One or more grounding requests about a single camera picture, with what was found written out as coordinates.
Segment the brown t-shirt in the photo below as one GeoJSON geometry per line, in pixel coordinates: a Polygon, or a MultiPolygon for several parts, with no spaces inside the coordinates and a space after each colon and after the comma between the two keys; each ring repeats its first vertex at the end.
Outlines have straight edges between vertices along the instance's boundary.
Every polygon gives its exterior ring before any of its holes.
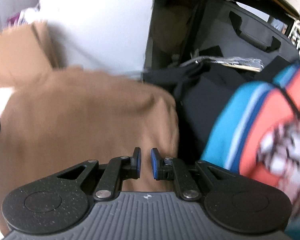
{"type": "Polygon", "coordinates": [[[150,151],[177,155],[175,100],[162,88],[104,72],[68,68],[50,72],[12,94],[0,118],[1,206],[22,185],[88,159],[105,164],[142,150],[141,177],[126,191],[171,191],[153,178],[150,151]]]}

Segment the flattened cardboard box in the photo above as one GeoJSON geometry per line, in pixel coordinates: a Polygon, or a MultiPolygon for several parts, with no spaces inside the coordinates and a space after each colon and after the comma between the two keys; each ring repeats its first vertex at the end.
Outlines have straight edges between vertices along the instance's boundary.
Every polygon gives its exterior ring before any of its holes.
{"type": "Polygon", "coordinates": [[[20,87],[59,68],[47,22],[0,31],[0,87],[20,87]]]}

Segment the folded black garment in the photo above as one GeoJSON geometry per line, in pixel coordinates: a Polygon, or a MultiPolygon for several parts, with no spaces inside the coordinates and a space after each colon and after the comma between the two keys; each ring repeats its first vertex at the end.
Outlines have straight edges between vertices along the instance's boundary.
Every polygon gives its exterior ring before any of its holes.
{"type": "Polygon", "coordinates": [[[261,72],[248,74],[216,63],[192,63],[186,67],[150,70],[143,74],[143,80],[174,97],[179,119],[178,154],[191,151],[198,157],[236,89],[249,81],[274,82],[275,75],[286,66],[287,61],[274,60],[261,72]]]}

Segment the white purple refill pouch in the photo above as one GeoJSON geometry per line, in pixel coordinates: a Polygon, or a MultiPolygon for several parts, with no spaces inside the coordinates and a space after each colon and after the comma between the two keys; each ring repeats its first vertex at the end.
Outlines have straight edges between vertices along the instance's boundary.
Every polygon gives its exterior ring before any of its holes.
{"type": "Polygon", "coordinates": [[[10,16],[6,21],[6,28],[39,22],[41,19],[40,4],[37,4],[10,16]]]}

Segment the dark grey duffel bag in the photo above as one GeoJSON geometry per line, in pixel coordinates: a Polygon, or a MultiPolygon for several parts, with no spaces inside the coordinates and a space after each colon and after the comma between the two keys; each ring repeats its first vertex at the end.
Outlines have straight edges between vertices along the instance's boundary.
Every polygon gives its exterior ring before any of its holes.
{"type": "Polygon", "coordinates": [[[238,5],[209,0],[194,49],[218,46],[224,57],[259,59],[266,66],[280,56],[288,62],[300,59],[297,49],[284,34],[238,5]]]}

